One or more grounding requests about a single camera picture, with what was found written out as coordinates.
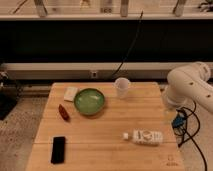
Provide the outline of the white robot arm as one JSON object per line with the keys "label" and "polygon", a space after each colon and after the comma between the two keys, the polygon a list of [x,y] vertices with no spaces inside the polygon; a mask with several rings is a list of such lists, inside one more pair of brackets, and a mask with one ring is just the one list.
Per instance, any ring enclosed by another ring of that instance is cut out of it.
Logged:
{"label": "white robot arm", "polygon": [[183,107],[188,99],[213,114],[213,86],[207,83],[210,76],[210,67],[204,62],[177,67],[168,73],[168,85],[162,92],[166,123],[172,123],[176,110]]}

